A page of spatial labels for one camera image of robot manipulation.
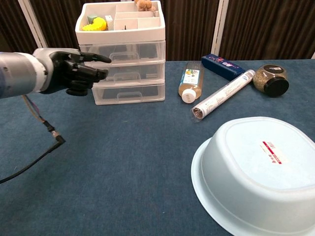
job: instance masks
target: stuffed toy bear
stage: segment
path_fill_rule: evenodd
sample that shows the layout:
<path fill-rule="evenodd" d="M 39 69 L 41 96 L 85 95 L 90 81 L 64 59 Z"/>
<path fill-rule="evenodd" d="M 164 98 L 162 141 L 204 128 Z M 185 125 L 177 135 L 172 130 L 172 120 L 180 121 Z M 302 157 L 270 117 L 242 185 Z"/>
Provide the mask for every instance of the stuffed toy bear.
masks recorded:
<path fill-rule="evenodd" d="M 156 8 L 152 6 L 151 0 L 134 0 L 138 11 L 155 11 Z"/>

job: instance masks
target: white plastic basin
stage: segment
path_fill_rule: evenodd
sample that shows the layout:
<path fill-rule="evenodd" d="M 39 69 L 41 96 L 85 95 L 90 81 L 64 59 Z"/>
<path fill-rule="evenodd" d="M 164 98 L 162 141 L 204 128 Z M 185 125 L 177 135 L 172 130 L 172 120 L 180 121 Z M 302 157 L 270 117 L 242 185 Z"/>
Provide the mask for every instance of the white plastic basin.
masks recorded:
<path fill-rule="evenodd" d="M 222 125 L 194 155 L 207 212 L 235 236 L 315 236 L 315 143 L 274 118 Z"/>

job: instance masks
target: table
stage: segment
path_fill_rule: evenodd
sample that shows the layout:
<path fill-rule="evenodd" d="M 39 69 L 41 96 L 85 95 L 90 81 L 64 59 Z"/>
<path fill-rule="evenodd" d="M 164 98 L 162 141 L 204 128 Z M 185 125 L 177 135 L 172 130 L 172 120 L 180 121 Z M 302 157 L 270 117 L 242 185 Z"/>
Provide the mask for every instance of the table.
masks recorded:
<path fill-rule="evenodd" d="M 185 61 L 166 63 L 164 102 L 97 106 L 92 93 L 32 94 L 66 143 L 0 185 L 0 232 L 13 235 L 227 236 L 194 192 L 197 148 L 225 122 L 265 116 L 315 140 L 315 60 L 235 61 L 245 69 L 276 63 L 290 88 L 269 98 L 246 86 L 201 122 L 178 96 Z M 206 70 L 201 99 L 228 81 Z M 40 156 L 54 139 L 21 97 L 0 100 L 0 177 Z"/>

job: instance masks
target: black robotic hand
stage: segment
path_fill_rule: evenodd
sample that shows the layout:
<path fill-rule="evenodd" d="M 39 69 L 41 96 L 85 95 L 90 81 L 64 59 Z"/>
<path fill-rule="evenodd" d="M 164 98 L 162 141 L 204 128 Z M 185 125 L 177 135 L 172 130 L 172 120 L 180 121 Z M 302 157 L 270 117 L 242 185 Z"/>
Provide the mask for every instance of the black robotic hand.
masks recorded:
<path fill-rule="evenodd" d="M 111 63 L 111 59 L 93 53 L 55 51 L 49 55 L 53 63 L 53 73 L 44 94 L 67 89 L 66 93 L 74 96 L 85 96 L 93 83 L 106 78 L 108 71 L 85 66 L 85 61 Z"/>

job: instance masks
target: white plastic drawer unit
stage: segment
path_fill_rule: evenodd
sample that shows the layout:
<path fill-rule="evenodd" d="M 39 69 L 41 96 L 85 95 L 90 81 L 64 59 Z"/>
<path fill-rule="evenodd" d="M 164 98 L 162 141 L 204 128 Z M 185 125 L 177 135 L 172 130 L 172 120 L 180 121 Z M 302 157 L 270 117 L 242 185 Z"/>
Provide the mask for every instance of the white plastic drawer unit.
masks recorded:
<path fill-rule="evenodd" d="M 132 66 L 109 66 L 102 62 L 86 62 L 85 65 L 97 69 L 107 69 L 108 75 L 102 84 L 105 86 L 137 86 L 161 84 L 165 81 L 165 63 L 140 64 Z"/>
<path fill-rule="evenodd" d="M 104 88 L 102 84 L 97 83 L 92 91 L 97 105 L 154 102 L 165 99 L 165 84 Z"/>
<path fill-rule="evenodd" d="M 109 57 L 112 64 L 165 60 L 164 16 L 160 2 L 152 3 L 155 13 L 137 11 L 134 1 L 84 4 L 75 27 L 81 51 Z M 89 15 L 111 15 L 114 29 L 83 31 Z"/>

